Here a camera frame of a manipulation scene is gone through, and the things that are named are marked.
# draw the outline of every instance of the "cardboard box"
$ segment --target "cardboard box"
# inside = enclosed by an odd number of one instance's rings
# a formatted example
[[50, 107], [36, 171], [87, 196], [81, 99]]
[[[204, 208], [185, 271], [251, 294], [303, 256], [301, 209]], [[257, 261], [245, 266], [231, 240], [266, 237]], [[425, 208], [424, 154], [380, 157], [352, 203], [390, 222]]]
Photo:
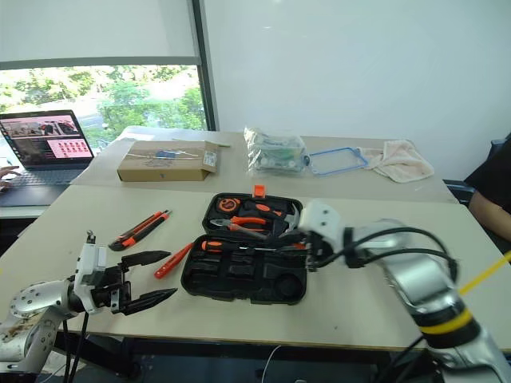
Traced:
[[216, 172], [218, 146], [207, 141], [135, 141], [117, 174], [123, 181], [202, 181]]

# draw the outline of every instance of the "black chair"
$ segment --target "black chair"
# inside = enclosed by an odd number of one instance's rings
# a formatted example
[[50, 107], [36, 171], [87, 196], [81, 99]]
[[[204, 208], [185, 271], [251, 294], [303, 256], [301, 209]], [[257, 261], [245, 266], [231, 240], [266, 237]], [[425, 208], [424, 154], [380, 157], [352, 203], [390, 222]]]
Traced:
[[[489, 159], [496, 152], [501, 150], [504, 143], [511, 138], [511, 133], [504, 140], [492, 140], [491, 148], [489, 149], [488, 157]], [[459, 203], [469, 206], [470, 199], [472, 199], [472, 195], [475, 192], [475, 189], [471, 186], [467, 185], [464, 181], [456, 181], [456, 180], [443, 180], [444, 184], [446, 184], [447, 188], [453, 193], [454, 197], [459, 201]]]

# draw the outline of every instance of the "person's arm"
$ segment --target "person's arm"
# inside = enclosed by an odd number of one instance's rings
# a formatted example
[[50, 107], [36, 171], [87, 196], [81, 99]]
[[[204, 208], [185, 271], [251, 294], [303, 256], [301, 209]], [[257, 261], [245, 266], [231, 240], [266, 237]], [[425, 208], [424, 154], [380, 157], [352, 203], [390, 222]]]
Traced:
[[469, 210], [482, 226], [511, 241], [511, 215], [502, 207], [475, 191]]

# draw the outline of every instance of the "yellow cable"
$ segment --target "yellow cable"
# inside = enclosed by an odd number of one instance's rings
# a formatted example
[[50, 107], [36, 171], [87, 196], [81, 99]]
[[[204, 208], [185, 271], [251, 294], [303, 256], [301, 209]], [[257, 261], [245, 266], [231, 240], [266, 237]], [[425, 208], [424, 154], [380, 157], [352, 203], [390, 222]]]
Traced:
[[477, 286], [479, 283], [487, 279], [491, 274], [493, 274], [495, 271], [500, 269], [503, 265], [505, 265], [507, 262], [511, 261], [511, 251], [508, 251], [504, 254], [504, 256], [496, 261], [492, 266], [488, 267], [486, 270], [484, 270], [482, 273], [480, 273], [476, 278], [472, 279], [470, 282], [468, 282], [466, 285], [464, 285], [460, 289], [460, 294], [465, 295], [469, 291], [471, 291], [475, 286]]

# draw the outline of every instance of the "wire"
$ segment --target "wire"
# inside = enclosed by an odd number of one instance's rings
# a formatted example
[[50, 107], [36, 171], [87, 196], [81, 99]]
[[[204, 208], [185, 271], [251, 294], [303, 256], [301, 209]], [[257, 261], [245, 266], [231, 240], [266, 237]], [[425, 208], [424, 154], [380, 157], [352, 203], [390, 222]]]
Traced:
[[431, 249], [423, 249], [421, 247], [419, 248], [407, 248], [407, 249], [398, 249], [398, 250], [392, 250], [387, 251], [385, 253], [381, 253], [378, 255], [374, 255], [370, 257], [367, 261], [365, 261], [365, 264], [378, 261], [379, 259], [383, 259], [385, 257], [389, 257], [391, 255], [397, 255], [397, 254], [409, 254], [409, 253], [418, 253], [418, 254], [431, 254], [436, 255], [437, 257], [443, 258], [447, 261], [447, 266], [450, 270], [450, 277], [453, 279], [453, 281], [456, 282], [456, 279], [458, 279], [458, 264], [456, 261], [448, 256], [446, 253], [443, 253], [438, 250], [431, 250]]
[[[396, 234], [396, 233], [416, 233], [416, 234], [424, 235], [424, 236], [432, 239], [438, 245], [438, 247], [440, 247], [440, 249], [442, 250], [442, 253], [446, 257], [449, 257], [449, 259], [452, 259], [449, 256], [449, 252], [447, 251], [447, 248], [444, 246], [443, 242], [436, 235], [431, 234], [430, 232], [428, 232], [426, 230], [419, 229], [417, 227], [405, 226], [405, 227], [393, 227], [391, 229], [381, 230], [381, 231], [377, 231], [373, 234], [367, 235], [367, 236], [359, 239], [358, 241], [354, 241], [354, 242], [350, 243], [349, 245], [345, 246], [339, 253], [329, 255], [328, 257], [326, 257], [323, 260], [316, 261], [315, 266], [316, 267], [324, 267], [327, 264], [335, 261], [341, 255], [345, 255], [346, 253], [353, 251], [356, 247], [360, 246], [361, 244], [363, 244], [365, 242], [368, 242], [374, 238], [382, 237], [384, 235]], [[451, 278], [456, 282], [458, 280], [458, 265], [456, 264], [456, 261], [454, 259], [452, 259], [452, 261], [450, 261], [450, 271], [451, 271]]]
[[390, 371], [416, 346], [418, 345], [424, 337], [421, 335], [417, 339], [415, 339], [408, 347], [406, 347], [403, 351], [401, 351], [397, 357], [395, 357], [391, 363], [382, 371], [379, 377], [376, 378], [374, 383], [383, 383], [389, 374]]
[[468, 282], [466, 285], [464, 285], [460, 289], [460, 294], [465, 295], [469, 291], [471, 291], [475, 286], [477, 286], [479, 283], [487, 279], [491, 274], [493, 274], [495, 271], [500, 269], [502, 266], [504, 266], [507, 262], [511, 261], [511, 251], [508, 251], [504, 254], [504, 257], [496, 261], [492, 266], [488, 267], [486, 270], [484, 270], [482, 273], [480, 273], [476, 278], [472, 279], [470, 282]]
[[405, 369], [399, 374], [398, 378], [396, 379], [395, 383], [403, 383], [408, 376], [408, 374], [411, 372], [412, 369], [417, 365], [418, 361], [421, 360], [421, 358], [427, 354], [427, 349], [424, 349], [419, 356], [417, 356], [413, 361], [408, 363], [408, 366], [405, 367]]
[[280, 347], [282, 347], [282, 345], [276, 346], [273, 349], [273, 351], [270, 353], [270, 356], [268, 357], [268, 360], [266, 361], [266, 365], [264, 366], [263, 377], [261, 378], [261, 383], [264, 383], [264, 377], [266, 376], [266, 370], [268, 368], [268, 365], [270, 364], [271, 357], [273, 357], [273, 354], [275, 353], [275, 351], [278, 350]]
[[61, 365], [58, 369], [52, 372], [50, 376], [48, 376], [44, 381], [40, 381], [39, 383], [46, 383], [49, 379], [55, 376], [56, 373], [58, 373], [61, 369], [63, 369], [65, 365]]
[[74, 375], [77, 372], [78, 361], [80, 361], [81, 347], [83, 346], [83, 342], [85, 340], [85, 332], [87, 330], [88, 322], [89, 322], [89, 313], [85, 313], [85, 315], [83, 317], [83, 323], [81, 324], [81, 333], [80, 333], [80, 340], [78, 341], [77, 352], [75, 353], [75, 356], [74, 356], [73, 368], [71, 369], [71, 373], [69, 374], [69, 383], [73, 382]]
[[68, 383], [69, 380], [69, 369], [71, 368], [71, 349], [69, 347], [69, 331], [67, 328], [67, 321], [62, 323], [62, 329], [64, 330], [64, 347], [65, 347], [65, 372], [63, 382]]

